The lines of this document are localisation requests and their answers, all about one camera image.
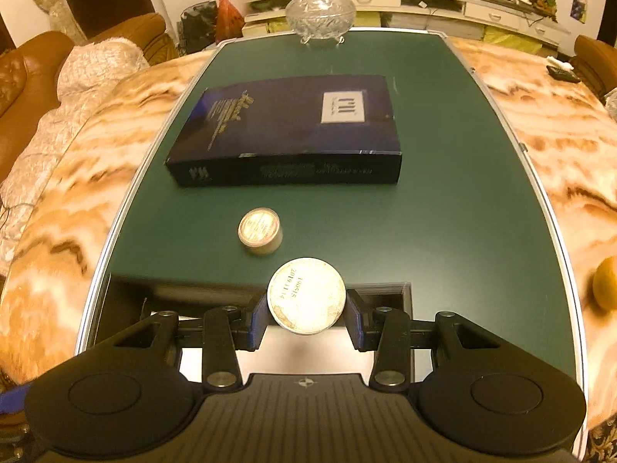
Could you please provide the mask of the black bag on floor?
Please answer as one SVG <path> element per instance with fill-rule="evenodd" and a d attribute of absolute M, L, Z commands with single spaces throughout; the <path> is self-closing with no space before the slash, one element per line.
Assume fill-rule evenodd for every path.
<path fill-rule="evenodd" d="M 187 7 L 178 23 L 179 41 L 186 54 L 202 51 L 216 42 L 217 5 L 206 1 Z"/>

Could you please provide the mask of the small round white jar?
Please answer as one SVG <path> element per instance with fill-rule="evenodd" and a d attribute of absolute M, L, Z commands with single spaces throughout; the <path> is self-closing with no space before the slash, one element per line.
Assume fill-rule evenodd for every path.
<path fill-rule="evenodd" d="M 238 239 L 252 254 L 274 253 L 282 244 L 282 223 L 278 214 L 266 207 L 248 211 L 238 224 Z"/>

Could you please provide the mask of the white lace sofa cover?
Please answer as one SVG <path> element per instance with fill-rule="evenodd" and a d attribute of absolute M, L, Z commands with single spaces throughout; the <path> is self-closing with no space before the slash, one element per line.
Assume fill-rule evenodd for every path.
<path fill-rule="evenodd" d="M 60 106 L 39 121 L 34 137 L 1 177 L 1 275 L 56 165 L 86 121 L 125 78 L 147 69 L 142 50 L 124 38 L 75 44 L 57 78 Z"/>

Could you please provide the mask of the orange red plastic bag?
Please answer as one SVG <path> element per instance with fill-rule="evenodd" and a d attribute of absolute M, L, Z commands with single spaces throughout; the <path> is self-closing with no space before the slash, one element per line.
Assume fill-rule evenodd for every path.
<path fill-rule="evenodd" d="M 219 0 L 216 15 L 216 44 L 225 40 L 241 38 L 245 19 L 230 0 Z"/>

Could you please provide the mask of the green table mat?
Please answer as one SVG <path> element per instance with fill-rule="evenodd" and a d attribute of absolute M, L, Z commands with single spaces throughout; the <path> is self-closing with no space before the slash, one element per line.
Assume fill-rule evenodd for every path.
<path fill-rule="evenodd" d="M 163 160 L 209 87 L 315 74 L 386 78 L 403 146 L 394 185 L 181 188 Z M 274 210 L 282 244 L 238 239 L 250 210 Z M 332 264 L 359 293 L 409 293 L 411 318 L 452 311 L 492 333 L 406 392 L 347 374 L 256 374 L 205 392 L 121 332 L 88 345 L 111 275 L 266 284 L 286 260 Z M 78 338 L 82 375 L 113 370 L 154 388 L 131 422 L 84 433 L 47 462 L 572 462 L 586 418 L 583 323 L 542 185 L 485 85 L 442 35 L 358 28 L 343 44 L 291 34 L 223 44 L 183 94 L 142 162 L 92 280 Z"/>

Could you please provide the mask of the white TV cabinet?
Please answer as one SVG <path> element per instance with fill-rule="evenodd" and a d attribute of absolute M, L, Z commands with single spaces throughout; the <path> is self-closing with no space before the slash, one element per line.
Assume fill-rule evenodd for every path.
<path fill-rule="evenodd" d="M 484 0 L 351 0 L 358 12 L 378 13 L 387 27 L 425 29 L 481 40 L 488 29 L 520 35 L 557 49 L 571 32 L 533 10 Z"/>

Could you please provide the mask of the black open tray box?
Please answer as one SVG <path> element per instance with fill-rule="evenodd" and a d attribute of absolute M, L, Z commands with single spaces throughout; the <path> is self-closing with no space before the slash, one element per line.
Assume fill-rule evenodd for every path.
<path fill-rule="evenodd" d="M 359 373 L 369 379 L 374 352 L 359 351 L 341 316 L 317 335 L 304 336 L 278 325 L 260 284 L 194 283 L 111 275 L 101 288 L 88 336 L 94 346 L 152 314 L 179 317 L 176 364 L 192 382 L 202 379 L 202 324 L 206 311 L 233 308 L 230 329 L 243 379 L 252 373 Z"/>

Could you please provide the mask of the crystal glass lidded bowl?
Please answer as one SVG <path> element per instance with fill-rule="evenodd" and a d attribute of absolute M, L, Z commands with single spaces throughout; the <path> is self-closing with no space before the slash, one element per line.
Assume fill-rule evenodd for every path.
<path fill-rule="evenodd" d="M 285 8 L 288 26 L 304 45 L 328 40 L 342 44 L 356 16 L 351 0 L 292 0 Z"/>

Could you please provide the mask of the black remote control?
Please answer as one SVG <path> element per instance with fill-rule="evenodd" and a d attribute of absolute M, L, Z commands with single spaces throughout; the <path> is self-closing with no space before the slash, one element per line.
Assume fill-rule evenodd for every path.
<path fill-rule="evenodd" d="M 554 78 L 557 81 L 567 81 L 567 83 L 572 84 L 578 84 L 580 82 L 580 78 L 570 70 L 561 69 L 560 67 L 551 65 L 547 65 L 546 69 L 551 78 Z"/>

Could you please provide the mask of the orange fruit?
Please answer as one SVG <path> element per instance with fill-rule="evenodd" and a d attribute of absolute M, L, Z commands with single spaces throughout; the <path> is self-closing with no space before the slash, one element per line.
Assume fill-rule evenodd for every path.
<path fill-rule="evenodd" d="M 610 256 L 601 261 L 592 280 L 593 296 L 605 311 L 617 309 L 617 258 Z"/>

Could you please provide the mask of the brown leather sofa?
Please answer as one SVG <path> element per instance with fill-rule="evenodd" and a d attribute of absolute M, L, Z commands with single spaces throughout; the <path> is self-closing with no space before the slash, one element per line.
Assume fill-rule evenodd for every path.
<path fill-rule="evenodd" d="M 133 42 L 154 66 L 179 56 L 162 16 L 132 17 L 90 38 Z M 60 31 L 46 31 L 1 54 L 1 177 L 6 178 L 47 112 L 60 106 L 57 78 L 75 42 Z"/>

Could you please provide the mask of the dark blue gift box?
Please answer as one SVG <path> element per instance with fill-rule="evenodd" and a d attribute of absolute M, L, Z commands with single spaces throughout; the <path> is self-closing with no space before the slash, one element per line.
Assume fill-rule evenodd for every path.
<path fill-rule="evenodd" d="M 183 187 L 394 184 L 401 162 L 386 79 L 342 74 L 205 90 L 165 166 Z"/>

